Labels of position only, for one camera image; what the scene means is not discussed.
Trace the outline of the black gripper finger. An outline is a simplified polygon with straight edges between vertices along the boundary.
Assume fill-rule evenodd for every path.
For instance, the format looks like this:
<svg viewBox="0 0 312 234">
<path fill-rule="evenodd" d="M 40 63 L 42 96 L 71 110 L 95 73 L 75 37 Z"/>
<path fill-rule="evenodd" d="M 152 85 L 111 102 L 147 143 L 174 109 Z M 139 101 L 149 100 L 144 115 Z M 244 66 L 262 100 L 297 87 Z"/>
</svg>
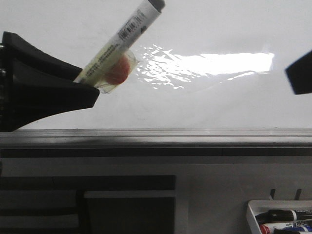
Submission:
<svg viewBox="0 0 312 234">
<path fill-rule="evenodd" d="M 312 52 L 309 51 L 286 68 L 286 75 L 296 95 L 312 92 Z"/>
<path fill-rule="evenodd" d="M 81 68 L 3 32 L 0 44 L 0 130 L 12 132 L 56 114 L 92 108 L 99 90 L 74 79 Z"/>
</svg>

